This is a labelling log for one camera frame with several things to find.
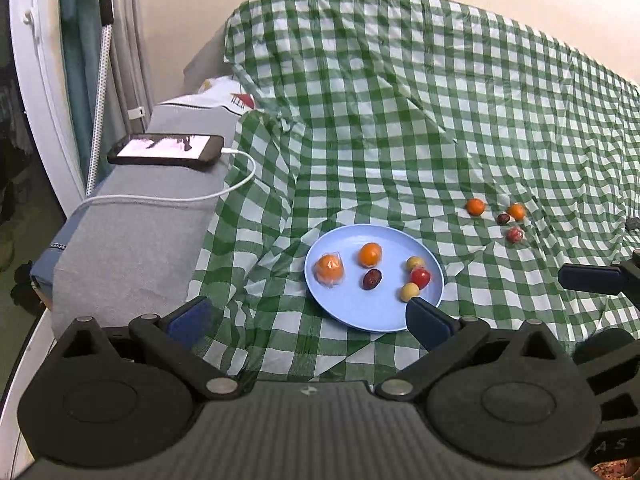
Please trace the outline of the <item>orange tangerine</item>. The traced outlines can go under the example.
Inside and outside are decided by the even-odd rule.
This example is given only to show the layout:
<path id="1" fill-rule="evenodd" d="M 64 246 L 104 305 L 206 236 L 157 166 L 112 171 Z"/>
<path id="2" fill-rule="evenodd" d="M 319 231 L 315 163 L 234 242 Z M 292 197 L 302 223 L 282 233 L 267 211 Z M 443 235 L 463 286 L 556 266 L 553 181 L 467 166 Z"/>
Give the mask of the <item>orange tangerine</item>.
<path id="1" fill-rule="evenodd" d="M 480 198 L 473 197 L 466 202 L 465 209 L 470 216 L 480 217 L 486 210 L 486 203 Z"/>
<path id="2" fill-rule="evenodd" d="M 523 221 L 526 217 L 526 209 L 520 203 L 514 203 L 508 208 L 508 215 L 517 222 Z"/>

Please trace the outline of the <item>small yellow fruit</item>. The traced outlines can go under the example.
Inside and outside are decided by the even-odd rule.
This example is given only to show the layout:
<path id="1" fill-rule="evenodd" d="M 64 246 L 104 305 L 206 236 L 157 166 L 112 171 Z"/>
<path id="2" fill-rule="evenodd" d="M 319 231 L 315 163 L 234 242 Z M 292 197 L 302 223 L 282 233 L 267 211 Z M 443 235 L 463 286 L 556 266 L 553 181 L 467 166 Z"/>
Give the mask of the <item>small yellow fruit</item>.
<path id="1" fill-rule="evenodd" d="M 399 291 L 399 298 L 403 302 L 408 302 L 412 298 L 420 295 L 420 287 L 413 282 L 408 282 L 401 287 Z"/>
<path id="2" fill-rule="evenodd" d="M 415 268 L 424 268 L 425 261 L 419 256 L 412 256 L 406 260 L 406 270 L 412 272 Z"/>

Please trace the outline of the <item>red fruit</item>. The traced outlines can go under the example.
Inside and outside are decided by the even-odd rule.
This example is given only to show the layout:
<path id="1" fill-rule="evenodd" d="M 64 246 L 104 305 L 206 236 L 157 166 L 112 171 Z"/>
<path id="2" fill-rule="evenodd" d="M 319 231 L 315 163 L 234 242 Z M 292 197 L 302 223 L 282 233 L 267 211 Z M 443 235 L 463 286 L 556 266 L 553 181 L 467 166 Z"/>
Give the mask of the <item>red fruit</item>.
<path id="1" fill-rule="evenodd" d="M 409 274 L 409 281 L 422 290 L 430 284 L 431 273 L 425 266 L 415 266 Z"/>
<path id="2" fill-rule="evenodd" d="M 510 244 L 518 244 L 524 240 L 524 231 L 519 226 L 514 226 L 508 232 L 506 232 L 506 240 Z"/>

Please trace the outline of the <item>orange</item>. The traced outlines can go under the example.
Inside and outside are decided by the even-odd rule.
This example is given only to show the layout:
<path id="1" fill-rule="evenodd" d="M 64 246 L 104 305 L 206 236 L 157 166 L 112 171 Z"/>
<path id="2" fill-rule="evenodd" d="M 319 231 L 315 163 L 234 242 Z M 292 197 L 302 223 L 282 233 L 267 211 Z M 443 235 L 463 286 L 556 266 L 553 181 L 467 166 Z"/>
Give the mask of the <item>orange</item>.
<path id="1" fill-rule="evenodd" d="M 322 255 L 314 264 L 314 277 L 323 286 L 333 287 L 341 284 L 345 277 L 345 268 L 338 252 Z"/>
<path id="2" fill-rule="evenodd" d="M 358 252 L 358 263 L 364 268 L 374 268 L 382 260 L 382 247 L 375 242 L 363 244 Z"/>

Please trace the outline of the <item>grey curtain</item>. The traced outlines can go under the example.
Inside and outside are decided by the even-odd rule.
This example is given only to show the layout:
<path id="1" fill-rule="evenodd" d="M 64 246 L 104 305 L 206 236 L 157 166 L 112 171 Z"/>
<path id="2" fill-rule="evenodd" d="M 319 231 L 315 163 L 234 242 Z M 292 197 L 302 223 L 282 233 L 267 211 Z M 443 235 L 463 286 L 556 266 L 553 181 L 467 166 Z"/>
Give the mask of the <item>grey curtain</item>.
<path id="1" fill-rule="evenodd" d="M 146 65 L 141 0 L 112 0 L 114 11 L 112 74 L 128 132 L 146 130 L 153 109 Z"/>

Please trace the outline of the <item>black smartphone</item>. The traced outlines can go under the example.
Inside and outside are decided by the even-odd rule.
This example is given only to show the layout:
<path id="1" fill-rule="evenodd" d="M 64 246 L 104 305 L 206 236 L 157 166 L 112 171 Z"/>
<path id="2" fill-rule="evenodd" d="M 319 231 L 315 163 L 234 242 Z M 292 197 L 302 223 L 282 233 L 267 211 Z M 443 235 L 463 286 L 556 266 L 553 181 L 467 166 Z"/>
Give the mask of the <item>black smartphone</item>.
<path id="1" fill-rule="evenodd" d="M 107 154 L 112 165 L 176 166 L 205 171 L 219 159 L 222 136 L 143 133 L 125 136 Z"/>

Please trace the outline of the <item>light blue round plate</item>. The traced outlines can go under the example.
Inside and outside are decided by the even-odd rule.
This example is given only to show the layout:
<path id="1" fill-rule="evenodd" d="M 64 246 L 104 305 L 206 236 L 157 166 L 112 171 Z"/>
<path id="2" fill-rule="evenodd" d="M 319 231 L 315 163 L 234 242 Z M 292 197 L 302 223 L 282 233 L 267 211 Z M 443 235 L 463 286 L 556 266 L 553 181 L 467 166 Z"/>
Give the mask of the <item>light blue round plate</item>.
<path id="1" fill-rule="evenodd" d="M 341 226 L 307 252 L 305 281 L 328 315 L 375 333 L 407 328 L 406 307 L 423 299 L 434 307 L 444 296 L 437 258 L 414 237 L 374 224 Z"/>

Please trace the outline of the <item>white window frame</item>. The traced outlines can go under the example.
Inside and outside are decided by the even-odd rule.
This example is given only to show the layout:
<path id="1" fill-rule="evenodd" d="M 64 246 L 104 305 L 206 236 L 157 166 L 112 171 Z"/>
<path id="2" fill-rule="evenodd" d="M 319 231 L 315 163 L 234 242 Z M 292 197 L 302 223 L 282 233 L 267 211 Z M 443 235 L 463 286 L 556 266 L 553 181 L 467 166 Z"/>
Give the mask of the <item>white window frame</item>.
<path id="1" fill-rule="evenodd" d="M 30 131 L 66 216 L 85 196 L 64 68 L 58 0 L 9 0 L 15 69 Z"/>

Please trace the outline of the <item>dark red date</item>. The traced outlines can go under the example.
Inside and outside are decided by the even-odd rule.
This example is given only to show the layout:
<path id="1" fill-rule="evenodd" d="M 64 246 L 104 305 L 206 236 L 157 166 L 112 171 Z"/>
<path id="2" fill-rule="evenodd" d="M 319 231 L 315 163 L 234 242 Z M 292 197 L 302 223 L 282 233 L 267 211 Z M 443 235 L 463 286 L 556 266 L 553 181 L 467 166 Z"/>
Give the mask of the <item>dark red date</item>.
<path id="1" fill-rule="evenodd" d="M 498 223 L 499 226 L 505 226 L 510 222 L 510 220 L 511 220 L 510 214 L 507 214 L 506 212 L 503 212 L 502 214 L 498 214 L 498 216 L 496 217 L 496 222 Z"/>
<path id="2" fill-rule="evenodd" d="M 363 290 L 375 289 L 382 281 L 383 274 L 380 270 L 372 268 L 367 270 L 367 273 L 363 275 L 361 280 L 361 286 Z"/>

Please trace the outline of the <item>white printed pillow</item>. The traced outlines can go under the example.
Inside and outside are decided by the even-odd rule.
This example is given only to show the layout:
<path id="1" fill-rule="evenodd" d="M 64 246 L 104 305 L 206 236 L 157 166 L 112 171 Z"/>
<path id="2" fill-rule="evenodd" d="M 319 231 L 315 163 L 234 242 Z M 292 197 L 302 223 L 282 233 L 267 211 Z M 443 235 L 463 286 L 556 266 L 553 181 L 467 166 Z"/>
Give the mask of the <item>white printed pillow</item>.
<path id="1" fill-rule="evenodd" d="M 256 106 L 254 98 L 232 76 L 205 79 L 197 92 L 176 96 L 162 102 L 162 105 L 191 108 L 224 107 L 237 115 L 254 110 Z"/>

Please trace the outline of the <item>green white checkered cloth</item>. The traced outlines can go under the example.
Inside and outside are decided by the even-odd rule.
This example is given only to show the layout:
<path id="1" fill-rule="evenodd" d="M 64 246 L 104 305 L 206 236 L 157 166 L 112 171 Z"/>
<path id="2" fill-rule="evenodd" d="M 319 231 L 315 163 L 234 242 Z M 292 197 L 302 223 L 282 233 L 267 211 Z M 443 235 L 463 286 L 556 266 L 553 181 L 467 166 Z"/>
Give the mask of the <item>green white checkered cloth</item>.
<path id="1" fill-rule="evenodd" d="M 198 354 L 229 374 L 365 379 L 420 358 L 308 296 L 306 253 L 338 226 L 391 226 L 444 268 L 442 308 L 499 328 L 545 322 L 565 347 L 615 326 L 622 296 L 560 287 L 564 263 L 639 244 L 639 87 L 508 18 L 449 0 L 253 0 L 224 59 L 255 99 L 190 287 L 215 308 Z M 465 209 L 480 198 L 486 210 Z M 520 203 L 526 217 L 498 214 Z M 510 244 L 514 226 L 524 240 Z"/>

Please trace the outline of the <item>black white pole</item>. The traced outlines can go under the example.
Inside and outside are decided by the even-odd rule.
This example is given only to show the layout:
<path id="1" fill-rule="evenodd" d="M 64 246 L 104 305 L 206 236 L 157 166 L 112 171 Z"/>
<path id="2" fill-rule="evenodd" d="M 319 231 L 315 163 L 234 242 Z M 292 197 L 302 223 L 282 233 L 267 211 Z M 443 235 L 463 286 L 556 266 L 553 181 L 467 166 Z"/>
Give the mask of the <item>black white pole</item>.
<path id="1" fill-rule="evenodd" d="M 96 187 L 96 179 L 98 178 L 100 163 L 107 76 L 108 68 L 110 67 L 111 41 L 114 24 L 113 0 L 99 0 L 99 11 L 101 20 L 101 42 L 98 76 L 96 77 L 96 102 L 94 103 L 91 150 L 86 182 L 87 196 L 91 195 Z"/>

